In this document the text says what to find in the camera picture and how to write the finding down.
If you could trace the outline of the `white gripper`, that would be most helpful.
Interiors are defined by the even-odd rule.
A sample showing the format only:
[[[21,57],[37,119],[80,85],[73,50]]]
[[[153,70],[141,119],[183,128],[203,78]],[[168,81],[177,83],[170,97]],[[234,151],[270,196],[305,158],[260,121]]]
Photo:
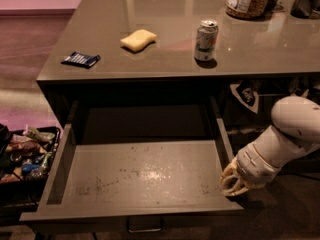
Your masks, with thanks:
[[[278,144],[251,142],[237,153],[223,170],[219,184],[225,196],[239,196],[251,188],[261,188],[271,182],[282,168],[277,156]]]

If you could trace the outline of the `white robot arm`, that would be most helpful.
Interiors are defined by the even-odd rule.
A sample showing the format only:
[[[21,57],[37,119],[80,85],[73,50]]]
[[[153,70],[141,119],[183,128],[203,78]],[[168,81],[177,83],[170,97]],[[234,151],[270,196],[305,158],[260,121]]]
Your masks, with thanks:
[[[241,148],[223,170],[219,188],[238,196],[270,183],[288,162],[319,149],[320,106],[299,96],[278,100],[271,109],[272,125]]]

